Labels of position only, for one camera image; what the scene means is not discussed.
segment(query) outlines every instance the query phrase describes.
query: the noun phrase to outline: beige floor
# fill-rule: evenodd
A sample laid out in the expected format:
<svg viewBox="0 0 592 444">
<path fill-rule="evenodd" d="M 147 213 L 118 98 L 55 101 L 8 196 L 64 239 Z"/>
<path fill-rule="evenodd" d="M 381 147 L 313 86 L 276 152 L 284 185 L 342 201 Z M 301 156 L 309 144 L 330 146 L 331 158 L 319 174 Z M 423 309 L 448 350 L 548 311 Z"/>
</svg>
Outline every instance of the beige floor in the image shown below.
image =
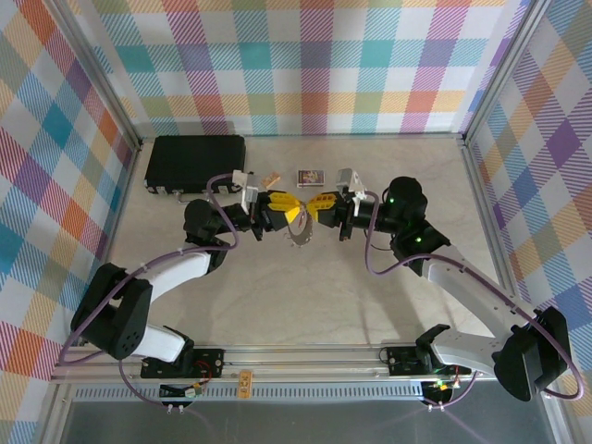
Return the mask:
<svg viewBox="0 0 592 444">
<path fill-rule="evenodd" d="M 111 261 L 136 268 L 177 249 L 184 240 L 183 209 L 173 196 L 148 193 L 143 176 L 151 146 L 137 165 L 129 201 L 111 250 Z M 381 193 L 397 176 L 416 177 L 428 198 L 428 220 L 465 256 L 494 277 L 459 149 L 449 139 L 249 138 L 247 170 L 281 174 L 277 187 L 306 200 L 333 191 L 337 170 L 352 167 L 364 185 Z M 297 168 L 326 171 L 324 189 L 298 190 Z M 236 201 L 225 197 L 223 204 Z M 366 343 L 412 340 L 437 323 L 487 334 L 485 327 L 450 295 L 407 269 L 373 277 L 364 268 L 364 234 L 338 241 L 338 230 L 314 226 L 311 242 L 291 248 L 283 233 L 257 242 L 241 234 L 241 246 L 215 273 L 189 281 L 156 301 L 155 325 L 184 332 L 196 343 Z M 388 245 L 376 234 L 374 244 Z M 391 253 L 373 251 L 376 268 L 392 264 Z"/>
</svg>

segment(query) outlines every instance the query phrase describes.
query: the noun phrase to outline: plaid wallpaper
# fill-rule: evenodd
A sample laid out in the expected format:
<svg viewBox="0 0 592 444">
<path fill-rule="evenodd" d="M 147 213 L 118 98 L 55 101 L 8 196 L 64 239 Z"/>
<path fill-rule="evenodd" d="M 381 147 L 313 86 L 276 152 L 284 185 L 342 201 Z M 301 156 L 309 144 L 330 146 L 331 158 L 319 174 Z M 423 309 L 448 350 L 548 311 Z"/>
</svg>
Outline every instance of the plaid wallpaper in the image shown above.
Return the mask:
<svg viewBox="0 0 592 444">
<path fill-rule="evenodd" d="M 555 0 L 476 142 L 522 296 L 567 316 L 592 439 L 592 0 Z"/>
<path fill-rule="evenodd" d="M 2 444 L 31 441 L 130 156 L 42 0 L 0 2 Z"/>
<path fill-rule="evenodd" d="M 528 2 L 69 0 L 145 136 L 456 131 Z"/>
</svg>

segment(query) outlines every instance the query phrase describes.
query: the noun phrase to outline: black case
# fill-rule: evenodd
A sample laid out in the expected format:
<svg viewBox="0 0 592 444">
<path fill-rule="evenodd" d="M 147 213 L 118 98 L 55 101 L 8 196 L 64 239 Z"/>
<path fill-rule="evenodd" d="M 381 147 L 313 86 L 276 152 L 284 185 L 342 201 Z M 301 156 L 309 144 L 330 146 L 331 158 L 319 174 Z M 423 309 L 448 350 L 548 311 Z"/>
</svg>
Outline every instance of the black case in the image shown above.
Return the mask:
<svg viewBox="0 0 592 444">
<path fill-rule="evenodd" d="M 241 136 L 160 136 L 154 141 L 144 177 L 146 190 L 155 194 L 204 192 L 218 174 L 244 169 L 245 143 Z M 232 179 L 219 180 L 214 191 L 237 192 Z"/>
</svg>

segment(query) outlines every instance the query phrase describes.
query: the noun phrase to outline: colorful plaid backdrop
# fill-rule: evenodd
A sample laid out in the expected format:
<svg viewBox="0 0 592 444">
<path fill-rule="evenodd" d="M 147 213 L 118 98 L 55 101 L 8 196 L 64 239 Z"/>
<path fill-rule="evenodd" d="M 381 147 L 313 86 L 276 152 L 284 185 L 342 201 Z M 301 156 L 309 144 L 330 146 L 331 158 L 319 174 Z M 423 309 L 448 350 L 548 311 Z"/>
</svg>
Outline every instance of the colorful plaid backdrop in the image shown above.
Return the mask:
<svg viewBox="0 0 592 444">
<path fill-rule="evenodd" d="M 567 316 L 592 439 L 592 0 L 555 0 L 476 141 L 521 294 Z"/>
<path fill-rule="evenodd" d="M 131 150 L 42 0 L 0 2 L 0 443 L 31 441 Z"/>
<path fill-rule="evenodd" d="M 69 4 L 139 133 L 154 136 L 458 130 L 528 1 Z"/>
</svg>

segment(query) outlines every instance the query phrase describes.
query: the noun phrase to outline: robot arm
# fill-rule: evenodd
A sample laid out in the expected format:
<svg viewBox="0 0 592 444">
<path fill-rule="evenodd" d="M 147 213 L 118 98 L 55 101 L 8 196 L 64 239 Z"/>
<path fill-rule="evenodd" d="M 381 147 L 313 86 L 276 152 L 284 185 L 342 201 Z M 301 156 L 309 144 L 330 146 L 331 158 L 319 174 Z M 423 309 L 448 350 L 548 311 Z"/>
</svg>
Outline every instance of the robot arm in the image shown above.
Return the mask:
<svg viewBox="0 0 592 444">
<path fill-rule="evenodd" d="M 339 228 L 339 240 L 345 241 L 352 236 L 354 228 L 370 228 L 374 203 L 364 199 L 364 187 L 355 173 L 341 171 L 339 177 L 339 191 L 319 194 L 307 204 L 307 211 L 317 222 Z M 248 185 L 248 178 L 242 179 Z M 300 203 L 283 191 L 251 192 L 248 199 L 244 194 L 242 203 L 227 206 L 224 211 L 236 230 L 250 230 L 259 241 L 264 232 L 285 228 L 300 212 Z M 378 207 L 374 230 L 392 235 L 390 247 L 399 261 L 419 253 L 432 253 L 476 271 L 450 241 L 426 221 L 427 199 L 415 179 L 394 179 L 383 193 L 383 201 Z M 199 199 L 187 205 L 183 228 L 187 233 L 186 242 L 203 247 L 225 245 L 217 235 L 229 232 L 215 208 Z M 144 278 L 133 278 L 122 289 L 115 298 L 119 304 L 108 304 L 82 336 L 116 359 L 140 355 L 168 365 L 168 370 L 179 377 L 190 374 L 196 359 L 193 341 L 170 328 L 148 325 L 148 310 L 152 302 L 177 285 L 216 270 L 225 255 L 222 251 L 188 253 L 166 266 L 147 270 Z M 507 306 L 464 269 L 438 260 L 417 259 L 408 266 L 419 277 L 427 278 L 455 297 L 493 334 L 493 338 L 481 337 L 460 333 L 449 326 L 433 327 L 416 341 L 414 350 L 404 351 L 420 363 L 409 367 L 408 371 L 426 375 L 435 368 L 459 365 L 495 374 L 504 388 L 523 401 L 529 401 L 565 371 L 566 362 L 514 312 L 520 307 L 527 313 L 535 313 L 536 320 L 569 353 L 567 325 L 557 310 L 550 307 L 539 312 L 504 293 L 514 302 L 514 306 Z M 502 290 L 488 277 L 479 275 Z M 73 330 L 125 276 L 125 269 L 113 264 L 97 270 L 72 319 Z"/>
</svg>

